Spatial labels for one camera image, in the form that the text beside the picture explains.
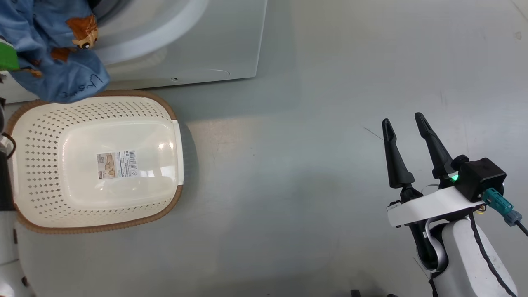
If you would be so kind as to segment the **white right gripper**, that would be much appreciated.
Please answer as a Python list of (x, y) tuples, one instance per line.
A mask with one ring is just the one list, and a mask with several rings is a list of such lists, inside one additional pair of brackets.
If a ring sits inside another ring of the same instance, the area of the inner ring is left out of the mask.
[[(433, 164), (433, 177), (440, 182), (448, 182), (450, 180), (449, 175), (454, 173), (454, 169), (451, 167), (453, 159), (422, 113), (415, 113), (415, 122), (420, 136), (428, 148)], [(394, 128), (388, 118), (382, 121), (382, 131), (389, 186), (398, 189), (413, 184), (415, 182), (414, 176), (404, 164), (396, 144), (397, 137)], [(396, 227), (452, 214), (483, 204), (485, 204), (483, 201), (470, 202), (455, 187), (450, 187), (439, 189), (434, 193), (405, 203), (390, 205), (387, 207), (387, 213), (389, 224)]]

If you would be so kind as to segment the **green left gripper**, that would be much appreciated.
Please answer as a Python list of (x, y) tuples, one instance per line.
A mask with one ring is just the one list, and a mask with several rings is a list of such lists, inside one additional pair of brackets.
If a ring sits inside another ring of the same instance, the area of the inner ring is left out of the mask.
[(17, 51), (10, 43), (0, 41), (0, 71), (19, 70)]

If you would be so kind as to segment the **blue cartoon-print garment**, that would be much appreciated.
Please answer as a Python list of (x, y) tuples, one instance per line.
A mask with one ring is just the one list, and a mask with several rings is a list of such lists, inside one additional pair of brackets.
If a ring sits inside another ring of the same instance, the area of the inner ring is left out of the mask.
[(98, 38), (89, 0), (0, 0), (0, 40), (16, 62), (0, 70), (48, 103), (75, 103), (107, 88)]

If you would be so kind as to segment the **cream perforated laundry basket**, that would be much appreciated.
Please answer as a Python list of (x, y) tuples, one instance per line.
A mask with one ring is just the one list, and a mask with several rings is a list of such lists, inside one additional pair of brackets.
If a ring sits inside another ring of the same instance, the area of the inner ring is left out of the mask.
[[(43, 234), (114, 231), (168, 214), (184, 184), (177, 115), (161, 97), (109, 90), (72, 104), (23, 105), (6, 133), (18, 220)], [(136, 151), (138, 175), (99, 180), (97, 154)]]

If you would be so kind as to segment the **basket barcode label sticker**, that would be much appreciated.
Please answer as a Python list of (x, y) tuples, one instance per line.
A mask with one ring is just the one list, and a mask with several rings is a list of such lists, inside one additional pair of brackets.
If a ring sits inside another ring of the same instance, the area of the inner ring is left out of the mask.
[(138, 175), (136, 151), (117, 151), (97, 154), (99, 180), (110, 180)]

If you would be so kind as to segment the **white front-load washing machine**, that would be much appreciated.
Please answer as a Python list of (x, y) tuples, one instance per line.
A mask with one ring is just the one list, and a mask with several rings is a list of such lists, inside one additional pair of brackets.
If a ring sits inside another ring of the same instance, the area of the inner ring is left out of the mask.
[[(219, 69), (254, 77), (267, 0), (89, 0), (99, 38), (94, 52), (111, 80), (105, 90), (176, 86), (170, 77)], [(0, 71), (8, 103), (40, 99)]]

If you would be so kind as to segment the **round drain filter cover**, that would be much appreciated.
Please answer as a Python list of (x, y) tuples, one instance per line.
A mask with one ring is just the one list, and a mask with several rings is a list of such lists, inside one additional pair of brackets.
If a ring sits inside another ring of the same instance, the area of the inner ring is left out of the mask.
[(230, 79), (230, 72), (219, 69), (185, 70), (173, 77), (171, 81), (181, 84), (208, 83)]

